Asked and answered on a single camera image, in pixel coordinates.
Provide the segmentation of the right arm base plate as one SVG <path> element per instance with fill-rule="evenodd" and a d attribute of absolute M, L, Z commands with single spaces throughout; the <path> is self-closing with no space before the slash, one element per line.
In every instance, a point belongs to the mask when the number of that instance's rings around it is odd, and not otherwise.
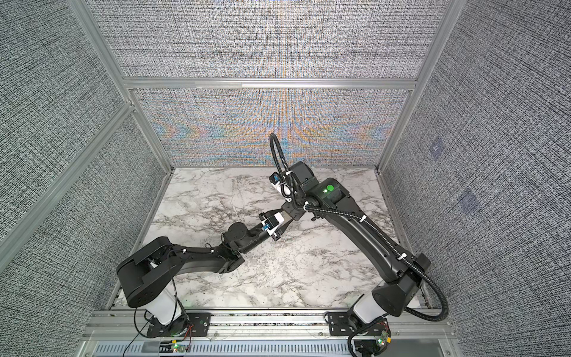
<path fill-rule="evenodd" d="M 331 336 L 346 336 L 359 330 L 367 325 L 360 321 L 357 317 L 348 311 L 342 312 L 326 312 L 324 314 L 325 322 L 329 328 Z M 390 337 L 391 331 L 386 318 L 383 318 L 375 325 L 368 327 L 366 330 L 358 333 L 359 336 L 385 336 Z"/>

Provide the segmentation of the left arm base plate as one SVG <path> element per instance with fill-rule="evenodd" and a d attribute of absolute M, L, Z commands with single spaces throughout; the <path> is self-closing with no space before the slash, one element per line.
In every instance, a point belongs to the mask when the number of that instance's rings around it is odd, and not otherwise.
<path fill-rule="evenodd" d="M 186 313 L 162 324 L 157 318 L 150 319 L 150 325 L 145 333 L 148 338 L 158 337 L 206 337 L 211 324 L 212 315 L 208 312 Z"/>

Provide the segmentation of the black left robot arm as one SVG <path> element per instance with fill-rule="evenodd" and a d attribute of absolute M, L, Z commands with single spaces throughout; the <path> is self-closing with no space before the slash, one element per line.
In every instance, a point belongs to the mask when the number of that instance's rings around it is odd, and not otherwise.
<path fill-rule="evenodd" d="M 174 278 L 198 272 L 227 274 L 244 262 L 244 255 L 267 239 L 279 239 L 293 218 L 278 209 L 260 214 L 260 223 L 248 228 L 230 225 L 221 242 L 204 248 L 175 244 L 158 237 L 123 262 L 116 272 L 128 306 L 145 309 L 154 325 L 167 327 L 184 315 Z"/>

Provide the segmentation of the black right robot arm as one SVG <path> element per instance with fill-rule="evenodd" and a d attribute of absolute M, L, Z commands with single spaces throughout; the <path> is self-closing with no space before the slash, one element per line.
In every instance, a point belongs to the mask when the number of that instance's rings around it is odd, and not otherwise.
<path fill-rule="evenodd" d="M 311 213 L 316 219 L 325 219 L 345 234 L 373 264 L 384 281 L 371 292 L 360 297 L 349 309 L 358 326 L 373 323 L 383 314 L 399 317 L 403 312 L 425 321 L 441 321 L 448 316 L 448 303 L 441 299 L 441 312 L 427 315 L 408 305 L 426 283 L 442 296 L 438 285 L 426 274 L 431 261 L 423 254 L 415 255 L 395 243 L 374 223 L 349 191 L 337 180 L 323 182 L 303 162 L 273 175 L 286 198 L 283 206 L 288 215 L 297 219 Z"/>

